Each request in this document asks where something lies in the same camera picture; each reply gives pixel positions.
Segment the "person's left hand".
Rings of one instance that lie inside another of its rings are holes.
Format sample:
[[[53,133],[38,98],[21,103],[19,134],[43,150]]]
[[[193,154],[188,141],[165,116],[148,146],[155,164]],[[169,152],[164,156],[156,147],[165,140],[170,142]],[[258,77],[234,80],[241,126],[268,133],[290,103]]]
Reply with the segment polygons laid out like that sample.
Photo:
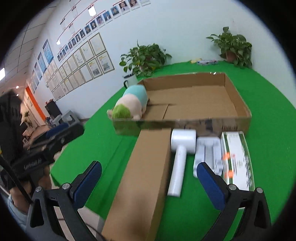
[[[44,175],[43,177],[38,181],[38,185],[43,187],[45,190],[52,189],[51,179],[50,179],[50,166],[46,166],[44,168]],[[22,187],[29,195],[32,191],[32,187],[30,182],[24,182],[22,183]],[[27,214],[29,211],[29,203],[26,201],[26,198],[23,196],[21,191],[18,187],[14,187],[10,189],[10,195],[13,201],[14,206],[21,211],[24,214]]]

